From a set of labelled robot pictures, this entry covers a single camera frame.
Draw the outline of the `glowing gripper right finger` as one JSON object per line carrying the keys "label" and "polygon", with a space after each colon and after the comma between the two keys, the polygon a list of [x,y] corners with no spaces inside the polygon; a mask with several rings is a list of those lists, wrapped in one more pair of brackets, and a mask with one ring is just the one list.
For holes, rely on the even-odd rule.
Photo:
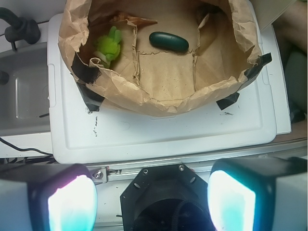
{"label": "glowing gripper right finger", "polygon": [[306,231],[308,161],[219,159],[211,169],[207,201],[218,231]]}

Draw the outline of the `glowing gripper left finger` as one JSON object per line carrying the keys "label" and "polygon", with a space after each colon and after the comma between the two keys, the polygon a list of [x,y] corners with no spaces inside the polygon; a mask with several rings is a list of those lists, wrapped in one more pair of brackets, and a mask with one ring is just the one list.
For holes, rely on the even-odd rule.
{"label": "glowing gripper left finger", "polygon": [[97,190],[82,164],[0,167],[2,231],[91,231]]}

